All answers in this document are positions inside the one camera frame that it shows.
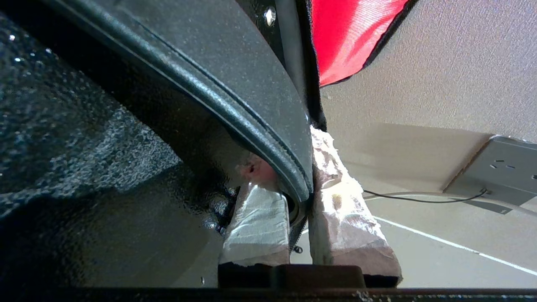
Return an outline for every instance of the red fabric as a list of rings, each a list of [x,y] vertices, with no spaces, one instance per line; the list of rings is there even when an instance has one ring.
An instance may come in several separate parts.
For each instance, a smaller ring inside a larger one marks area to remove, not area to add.
[[[408,0],[312,0],[313,42],[321,86],[362,69]]]

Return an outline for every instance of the foam piece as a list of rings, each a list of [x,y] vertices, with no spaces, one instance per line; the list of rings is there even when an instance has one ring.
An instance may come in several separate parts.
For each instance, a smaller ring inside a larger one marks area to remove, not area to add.
[[[255,155],[238,169],[247,182],[237,196],[219,262],[244,267],[289,264],[289,211],[276,174]]]
[[[367,275],[396,276],[401,266],[371,215],[360,184],[349,175],[330,134],[311,128],[314,148],[313,210],[309,217],[313,264],[357,265]]]

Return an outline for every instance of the wall socket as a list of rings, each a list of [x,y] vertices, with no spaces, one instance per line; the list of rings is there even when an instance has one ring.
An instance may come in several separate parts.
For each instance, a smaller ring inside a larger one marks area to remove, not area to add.
[[[478,195],[521,205],[537,196],[537,145],[502,136],[490,139],[453,179],[444,193]],[[466,202],[500,214],[510,208],[470,200]]]

